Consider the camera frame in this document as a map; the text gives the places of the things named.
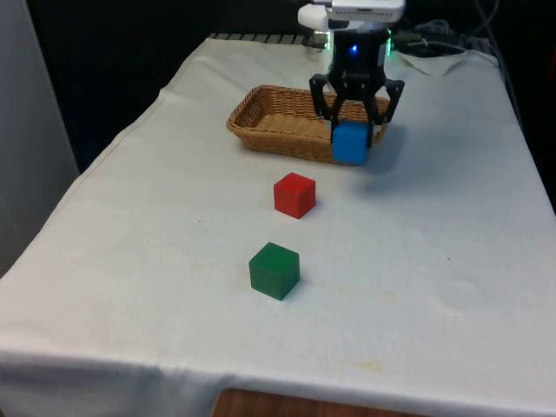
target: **dark background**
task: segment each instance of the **dark background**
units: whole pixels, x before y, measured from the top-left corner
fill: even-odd
[[[482,3],[488,15],[493,0]],[[297,6],[289,0],[28,0],[28,5],[80,170],[156,99],[209,33],[301,33]],[[555,12],[553,0],[502,0],[492,25],[553,207],[556,109],[549,72]],[[462,32],[480,23],[473,0],[407,0],[406,17],[413,24],[444,18]]]

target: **wicker basket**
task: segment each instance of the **wicker basket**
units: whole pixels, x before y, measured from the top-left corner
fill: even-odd
[[[326,94],[325,97],[331,105],[335,94]],[[388,104],[386,98],[377,98],[377,107],[382,114]],[[346,102],[340,119],[367,122],[367,113],[362,104]],[[334,162],[330,129],[314,113],[308,90],[274,85],[255,87],[231,114],[226,126],[248,149],[310,161]],[[383,124],[381,131],[374,135],[374,143],[381,140],[386,127]]]

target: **white tablecloth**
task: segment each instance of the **white tablecloth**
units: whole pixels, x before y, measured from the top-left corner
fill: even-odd
[[[225,122],[301,46],[207,41],[0,280],[9,416],[208,416],[243,387],[436,415],[556,415],[556,221],[498,70],[406,81],[362,168],[245,150]],[[273,184],[314,178],[301,220]],[[267,242],[301,256],[283,302]]]

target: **wooden floor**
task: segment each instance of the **wooden floor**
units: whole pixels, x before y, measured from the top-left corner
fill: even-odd
[[[238,389],[222,391],[212,417],[418,417],[374,408],[305,400]]]

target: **gray wall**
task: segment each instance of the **gray wall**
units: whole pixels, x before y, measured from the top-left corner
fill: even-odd
[[[0,0],[0,277],[76,176],[27,6]]]

